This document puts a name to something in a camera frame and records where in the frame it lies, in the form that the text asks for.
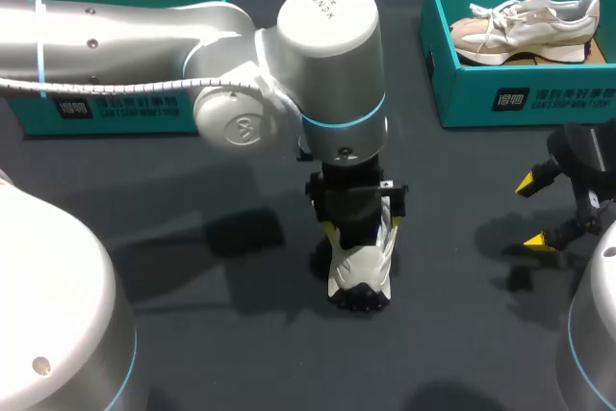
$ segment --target sneaker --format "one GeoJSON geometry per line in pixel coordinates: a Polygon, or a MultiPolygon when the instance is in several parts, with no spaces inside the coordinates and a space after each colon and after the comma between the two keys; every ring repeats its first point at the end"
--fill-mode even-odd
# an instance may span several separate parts
{"type": "Polygon", "coordinates": [[[449,28],[458,54],[477,64],[503,64],[519,53],[582,63],[599,26],[599,0],[509,0],[494,9],[471,4],[471,12],[449,28]]]}
{"type": "Polygon", "coordinates": [[[323,224],[332,247],[327,294],[340,308],[353,312],[380,310],[392,298],[389,273],[398,223],[392,218],[390,199],[381,201],[381,226],[374,245],[342,249],[340,231],[329,222],[323,224]]]}

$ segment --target shoe box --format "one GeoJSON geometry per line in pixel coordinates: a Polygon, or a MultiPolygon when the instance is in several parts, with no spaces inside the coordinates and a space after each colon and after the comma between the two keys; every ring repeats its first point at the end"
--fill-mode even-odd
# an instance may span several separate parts
{"type": "Polygon", "coordinates": [[[539,57],[500,66],[460,63],[449,34],[471,16],[507,0],[423,0],[420,38],[444,127],[600,123],[616,116],[616,0],[601,1],[601,24],[583,64],[539,57]]]}
{"type": "MultiPolygon", "coordinates": [[[[169,8],[212,0],[65,0],[169,8]]],[[[131,96],[13,96],[8,99],[27,136],[196,134],[185,92],[131,96]]]]}

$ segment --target teal stripe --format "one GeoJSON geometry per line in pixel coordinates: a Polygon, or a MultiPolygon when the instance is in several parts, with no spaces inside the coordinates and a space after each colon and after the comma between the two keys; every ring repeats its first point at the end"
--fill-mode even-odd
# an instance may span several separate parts
{"type": "Polygon", "coordinates": [[[136,359],[137,359],[137,331],[135,331],[135,346],[133,347],[133,359],[131,361],[131,366],[128,369],[128,372],[126,373],[126,377],[124,378],[124,382],[122,382],[122,385],[120,386],[119,390],[117,391],[117,394],[115,394],[114,399],[112,399],[111,403],[109,403],[109,405],[105,408],[105,411],[111,411],[111,409],[116,405],[117,401],[121,397],[122,392],[124,392],[124,389],[126,388],[126,384],[128,384],[128,379],[130,379],[131,374],[133,373],[133,368],[135,367],[135,360],[136,359]]]}

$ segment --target robotic arm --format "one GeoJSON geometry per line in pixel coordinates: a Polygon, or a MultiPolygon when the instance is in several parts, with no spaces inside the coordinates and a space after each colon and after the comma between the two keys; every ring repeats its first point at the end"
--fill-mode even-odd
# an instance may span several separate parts
{"type": "Polygon", "coordinates": [[[257,30],[231,4],[166,10],[1,0],[0,94],[185,90],[200,135],[248,153],[301,123],[306,192],[332,243],[328,295],[351,310],[391,298],[406,188],[386,181],[387,137],[374,0],[287,0],[257,30]]]}

